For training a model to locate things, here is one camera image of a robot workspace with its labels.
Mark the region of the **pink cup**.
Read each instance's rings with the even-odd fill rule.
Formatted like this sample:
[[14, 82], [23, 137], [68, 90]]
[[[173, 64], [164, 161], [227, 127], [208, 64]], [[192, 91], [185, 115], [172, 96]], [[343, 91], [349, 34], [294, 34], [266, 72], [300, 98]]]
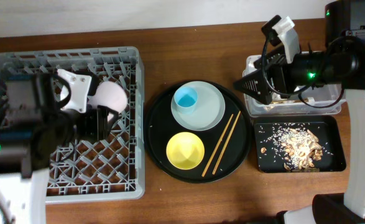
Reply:
[[88, 104], [94, 109], [97, 109], [98, 106], [107, 106], [121, 113], [128, 105], [128, 97], [120, 85], [106, 81], [98, 85], [96, 93], [89, 98]]

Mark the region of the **blue cup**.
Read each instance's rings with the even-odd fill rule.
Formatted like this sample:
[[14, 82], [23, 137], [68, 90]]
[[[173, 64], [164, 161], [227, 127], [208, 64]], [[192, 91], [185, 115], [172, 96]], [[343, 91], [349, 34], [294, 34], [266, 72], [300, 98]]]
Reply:
[[175, 92], [173, 100], [179, 113], [191, 114], [195, 110], [198, 101], [198, 93], [192, 87], [182, 86]]

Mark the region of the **food scraps and rice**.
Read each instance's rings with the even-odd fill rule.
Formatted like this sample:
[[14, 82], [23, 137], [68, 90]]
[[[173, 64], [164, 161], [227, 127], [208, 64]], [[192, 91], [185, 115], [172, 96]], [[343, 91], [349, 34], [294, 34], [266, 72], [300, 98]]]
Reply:
[[318, 172], [333, 157], [319, 124], [266, 123], [256, 125], [258, 165], [263, 172]]

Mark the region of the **yellow bowl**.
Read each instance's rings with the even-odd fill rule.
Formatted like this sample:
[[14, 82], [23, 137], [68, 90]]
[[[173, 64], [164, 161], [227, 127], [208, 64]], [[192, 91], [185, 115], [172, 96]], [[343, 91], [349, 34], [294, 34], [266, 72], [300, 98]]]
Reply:
[[166, 146], [166, 156], [171, 165], [180, 170], [197, 167], [205, 155], [202, 140], [193, 133], [181, 132], [172, 136]]

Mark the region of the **gold snack wrapper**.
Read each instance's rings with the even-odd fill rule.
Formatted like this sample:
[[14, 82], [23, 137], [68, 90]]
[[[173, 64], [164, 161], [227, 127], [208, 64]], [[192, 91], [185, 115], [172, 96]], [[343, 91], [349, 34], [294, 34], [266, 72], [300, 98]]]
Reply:
[[270, 111], [276, 107], [281, 107], [281, 106], [292, 106], [292, 105], [298, 105], [298, 104], [303, 104], [303, 103], [314, 103], [315, 100], [313, 97], [309, 97], [309, 98], [305, 98], [304, 102], [302, 102], [301, 100], [277, 100], [277, 101], [272, 101], [269, 105], [265, 105], [265, 110], [266, 111]]

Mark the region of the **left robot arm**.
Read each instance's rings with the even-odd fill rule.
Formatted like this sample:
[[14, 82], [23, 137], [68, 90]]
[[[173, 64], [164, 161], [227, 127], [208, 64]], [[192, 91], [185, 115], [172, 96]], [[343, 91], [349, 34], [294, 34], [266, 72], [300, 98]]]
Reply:
[[120, 85], [89, 73], [8, 76], [0, 103], [0, 223], [44, 223], [52, 153], [106, 139], [127, 102]]

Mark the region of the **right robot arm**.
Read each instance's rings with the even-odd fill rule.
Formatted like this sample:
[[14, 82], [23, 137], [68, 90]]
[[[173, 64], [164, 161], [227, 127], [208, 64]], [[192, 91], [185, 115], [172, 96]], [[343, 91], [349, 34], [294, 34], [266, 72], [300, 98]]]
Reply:
[[324, 52], [302, 52], [289, 17], [274, 16], [262, 26], [266, 45], [254, 71], [234, 88], [268, 105], [272, 95], [300, 96], [309, 88], [339, 84], [351, 125], [348, 188], [320, 194], [311, 205], [283, 211], [274, 223], [365, 223], [365, 1], [333, 1], [325, 6]]

